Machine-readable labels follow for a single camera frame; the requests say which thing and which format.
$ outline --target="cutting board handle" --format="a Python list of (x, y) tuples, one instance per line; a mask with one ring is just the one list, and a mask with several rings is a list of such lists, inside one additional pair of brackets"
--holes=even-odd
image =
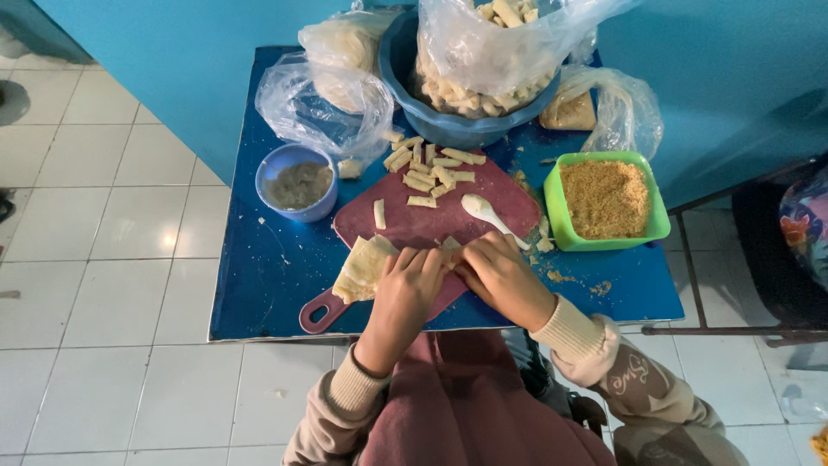
[[(322, 333), (351, 307), (351, 304), (345, 304), (339, 296), (334, 296), (333, 292), (333, 287), (328, 288), (302, 307), (299, 312), (299, 325), (303, 330), (314, 335)], [(311, 315), (318, 308), (327, 308), (328, 312), (318, 322), (313, 322)]]

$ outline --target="cutting board hole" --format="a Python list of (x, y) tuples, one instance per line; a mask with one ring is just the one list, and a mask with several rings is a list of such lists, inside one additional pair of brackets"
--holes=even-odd
[(328, 313), (328, 306), (322, 306), (310, 314), (310, 321), (318, 323)]

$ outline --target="hand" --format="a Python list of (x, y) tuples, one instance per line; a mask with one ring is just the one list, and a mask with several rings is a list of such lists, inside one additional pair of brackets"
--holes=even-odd
[(414, 342), (443, 286), (446, 259), (439, 249), (405, 248), (385, 260), (371, 318), (354, 348), (357, 365), (368, 375), (388, 376)]
[(466, 285), (489, 306), (530, 332), (537, 332), (555, 312), (550, 293), (523, 260), (514, 236), (490, 231), (455, 252), (455, 267)]

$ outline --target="floral fabric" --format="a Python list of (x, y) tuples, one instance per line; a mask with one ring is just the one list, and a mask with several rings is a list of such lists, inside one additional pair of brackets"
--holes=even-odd
[(779, 226), (799, 265), (828, 291), (828, 167), (788, 188)]

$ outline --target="chair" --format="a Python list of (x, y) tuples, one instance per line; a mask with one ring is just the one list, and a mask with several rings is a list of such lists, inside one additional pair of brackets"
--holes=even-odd
[[(770, 347), (828, 341), (828, 293), (800, 267), (779, 228), (779, 202), (796, 180), (808, 178), (828, 166), (828, 154), (777, 170), (763, 177), (710, 194), (668, 211), (675, 215), (685, 251), (698, 328), (650, 328), (645, 335), (764, 335)], [(779, 324), (762, 327), (707, 326), (696, 272), (681, 213), (725, 196), (732, 196), (733, 216), (744, 257), (756, 291)]]

